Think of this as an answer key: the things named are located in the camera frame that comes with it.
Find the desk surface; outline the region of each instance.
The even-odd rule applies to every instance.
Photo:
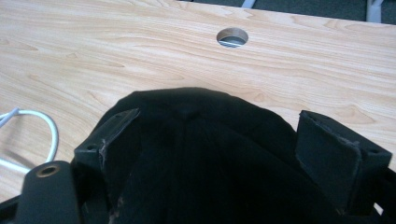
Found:
[[[246,45],[219,45],[227,27],[245,30]],[[189,86],[226,91],[294,128],[302,109],[316,111],[396,153],[396,26],[172,0],[0,0],[0,112],[53,117],[56,160],[70,161],[121,97]],[[49,147],[40,119],[0,130],[2,158],[33,167]],[[0,201],[21,182],[1,167]]]

